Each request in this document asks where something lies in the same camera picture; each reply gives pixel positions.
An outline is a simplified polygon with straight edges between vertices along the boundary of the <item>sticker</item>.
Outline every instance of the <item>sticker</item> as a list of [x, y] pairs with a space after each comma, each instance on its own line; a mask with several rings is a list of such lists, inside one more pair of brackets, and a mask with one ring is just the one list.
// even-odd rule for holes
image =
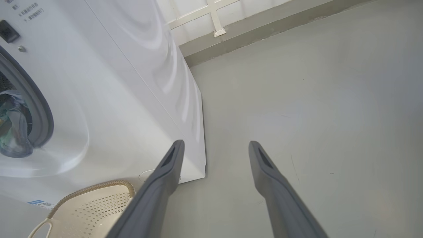
[[28, 202], [28, 203], [42, 207], [42, 208], [46, 208], [48, 210], [53, 209], [54, 206], [55, 206], [54, 204], [51, 204], [51, 203], [48, 203], [48, 202], [45, 202], [45, 201], [41, 201], [41, 200], [35, 200], [35, 201], [32, 201], [32, 202]]

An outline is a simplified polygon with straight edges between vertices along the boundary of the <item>washing machine door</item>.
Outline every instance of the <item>washing machine door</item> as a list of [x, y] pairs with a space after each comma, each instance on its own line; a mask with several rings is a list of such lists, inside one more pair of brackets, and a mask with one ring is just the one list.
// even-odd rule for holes
[[[23, 99], [23, 102], [15, 103], [13, 108], [5, 108], [13, 100], [11, 95]], [[18, 125], [12, 125], [11, 118], [6, 116], [7, 109], [18, 111], [20, 116], [25, 117], [23, 121], [26, 121], [26, 128], [24, 125], [19, 125], [20, 128], [16, 129], [19, 132], [25, 131], [26, 135], [11, 135], [11, 127]], [[13, 148], [7, 148], [6, 145], [9, 137], [24, 137], [28, 140], [27, 146], [32, 149], [42, 147], [52, 136], [53, 116], [47, 101], [31, 77], [2, 47], [0, 47], [0, 117], [7, 119], [0, 121], [0, 152], [4, 156], [21, 158], [32, 154], [32, 150], [11, 153], [10, 150]]]

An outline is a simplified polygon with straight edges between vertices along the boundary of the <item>gray floor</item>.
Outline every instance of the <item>gray floor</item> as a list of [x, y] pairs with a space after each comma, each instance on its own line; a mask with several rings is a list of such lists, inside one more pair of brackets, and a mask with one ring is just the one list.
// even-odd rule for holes
[[207, 177], [166, 238], [269, 238], [259, 141], [330, 237], [423, 237], [423, 1], [379, 0], [193, 67]]

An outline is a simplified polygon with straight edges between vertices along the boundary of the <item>label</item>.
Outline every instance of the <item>label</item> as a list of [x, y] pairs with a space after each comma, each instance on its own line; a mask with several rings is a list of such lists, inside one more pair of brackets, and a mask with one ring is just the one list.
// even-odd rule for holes
[[4, 0], [10, 7], [17, 13], [17, 15], [25, 22], [30, 22], [37, 18], [39, 15], [44, 13], [44, 9], [41, 8], [37, 2], [19, 4], [16, 0]]
[[54, 204], [51, 204], [51, 203], [48, 203], [48, 202], [45, 202], [45, 201], [41, 201], [41, 200], [35, 200], [35, 201], [32, 201], [32, 202], [28, 202], [28, 203], [35, 205], [35, 206], [42, 207], [42, 208], [46, 208], [48, 210], [53, 209], [54, 206], [55, 206]]

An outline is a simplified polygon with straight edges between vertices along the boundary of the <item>washing machine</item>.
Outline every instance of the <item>washing machine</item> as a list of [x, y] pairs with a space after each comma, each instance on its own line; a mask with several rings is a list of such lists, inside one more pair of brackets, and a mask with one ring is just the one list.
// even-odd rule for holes
[[0, 155], [0, 194], [137, 189], [178, 139], [180, 182], [205, 177], [201, 93], [154, 0], [2, 0], [0, 20], [1, 91], [24, 101], [17, 137], [31, 147]]

